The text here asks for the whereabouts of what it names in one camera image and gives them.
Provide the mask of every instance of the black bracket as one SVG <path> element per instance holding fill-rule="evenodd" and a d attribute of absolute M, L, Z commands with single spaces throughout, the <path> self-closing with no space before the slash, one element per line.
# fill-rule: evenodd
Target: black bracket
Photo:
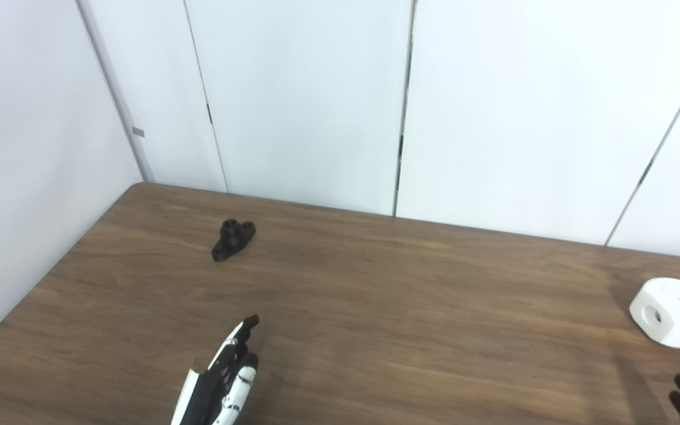
<path fill-rule="evenodd" d="M 222 223 L 219 229 L 219 242 L 211 248 L 211 258 L 217 263 L 224 261 L 239 253 L 251 242 L 256 234 L 256 225 L 253 221 L 238 223 L 235 218 L 230 218 Z"/>

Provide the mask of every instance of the panel seam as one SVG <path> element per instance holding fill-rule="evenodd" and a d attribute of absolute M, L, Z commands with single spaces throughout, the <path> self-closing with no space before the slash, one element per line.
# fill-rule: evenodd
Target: panel seam
<path fill-rule="evenodd" d="M 224 172 L 224 161 L 222 161 L 222 152 L 219 149 L 219 138 L 217 137 L 217 130 L 214 126 L 214 118 L 211 116 L 210 104 L 208 104 L 208 93 L 206 92 L 206 84 L 203 81 L 203 72 L 201 71 L 201 60 L 199 59 L 198 46 L 196 46 L 196 37 L 194 36 L 194 27 L 191 25 L 191 14 L 188 13 L 188 3 L 182 0 L 185 8 L 185 19 L 188 21 L 188 32 L 191 33 L 191 41 L 194 45 L 194 54 L 196 54 L 196 66 L 199 70 L 199 79 L 201 80 L 201 89 L 203 90 L 203 97 L 206 101 L 206 111 L 208 113 L 208 120 L 211 124 L 211 134 L 214 135 L 214 146 L 217 148 L 217 157 L 219 158 L 219 169 L 222 171 L 222 179 L 224 180 L 224 190 L 230 193 L 230 186 L 227 185 L 227 173 Z"/>
<path fill-rule="evenodd" d="M 400 109 L 400 131 L 397 145 L 397 161 L 395 162 L 395 188 L 392 200 L 392 216 L 397 217 L 397 200 L 400 190 L 400 171 L 403 164 L 403 144 L 406 138 L 406 116 L 408 113 L 408 86 L 411 83 L 411 58 L 413 57 L 413 22 L 416 18 L 416 6 L 419 0 L 411 0 L 411 14 L 408 19 L 408 46 L 406 52 L 406 73 L 403 83 L 403 105 Z"/>
<path fill-rule="evenodd" d="M 645 171 L 642 173 L 642 177 L 639 178 L 639 183 L 637 183 L 636 187 L 634 188 L 634 190 L 631 193 L 631 196 L 629 196 L 629 200 L 626 201 L 626 205 L 624 205 L 623 210 L 621 210 L 620 215 L 618 215 L 618 220 L 616 220 L 615 225 L 613 225 L 613 229 L 610 230 L 610 234 L 607 235 L 607 239 L 605 240 L 605 244 L 604 244 L 605 247 L 608 247 L 610 245 L 610 241 L 613 240 L 613 235 L 615 235 L 616 230 L 618 230 L 618 226 L 620 226 L 621 221 L 623 221 L 623 217 L 624 217 L 624 215 L 626 215 L 626 211 L 628 211 L 629 207 L 631 207 L 632 201 L 634 201 L 636 194 L 639 192 L 639 188 L 645 183 L 645 179 L 647 178 L 647 174 L 650 173 L 650 170 L 652 169 L 653 164 L 655 164 L 655 161 L 658 158 L 658 155 L 661 153 L 661 150 L 663 149 L 663 145 L 666 143 L 666 140 L 668 139 L 668 136 L 670 135 L 670 132 L 672 131 L 672 129 L 675 126 L 676 121 L 678 121 L 679 117 L 680 117 L 680 105 L 678 106 L 678 110 L 676 110 L 675 116 L 673 116 L 673 119 L 671 120 L 670 125 L 668 126 L 668 129 L 666 129 L 666 132 L 663 135 L 661 142 L 658 143 L 658 147 L 655 149 L 655 152 L 652 154 L 650 161 L 647 163 L 647 166 L 645 167 Z"/>

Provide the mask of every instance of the wooden table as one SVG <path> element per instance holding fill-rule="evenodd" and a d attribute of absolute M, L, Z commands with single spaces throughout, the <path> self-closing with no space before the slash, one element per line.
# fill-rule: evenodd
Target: wooden table
<path fill-rule="evenodd" d="M 256 237 L 214 263 L 230 217 Z M 626 312 L 661 275 L 680 258 L 136 185 L 0 325 L 0 425 L 167 425 L 253 313 L 242 425 L 675 424 L 680 350 Z"/>

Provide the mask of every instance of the white block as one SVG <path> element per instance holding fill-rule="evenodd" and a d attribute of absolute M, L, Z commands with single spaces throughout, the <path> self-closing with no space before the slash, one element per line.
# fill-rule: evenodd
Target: white block
<path fill-rule="evenodd" d="M 651 339 L 680 349 L 680 280 L 648 280 L 631 302 L 629 312 Z"/>

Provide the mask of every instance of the mounting hole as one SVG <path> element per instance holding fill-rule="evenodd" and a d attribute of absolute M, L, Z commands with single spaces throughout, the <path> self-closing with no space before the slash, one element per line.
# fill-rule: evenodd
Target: mounting hole
<path fill-rule="evenodd" d="M 645 317 L 645 322 L 647 322 L 647 325 L 659 325 L 660 323 L 663 323 L 663 317 L 661 317 L 661 313 L 658 312 L 653 306 L 647 306 L 645 307 L 645 311 L 642 312 L 642 314 Z"/>

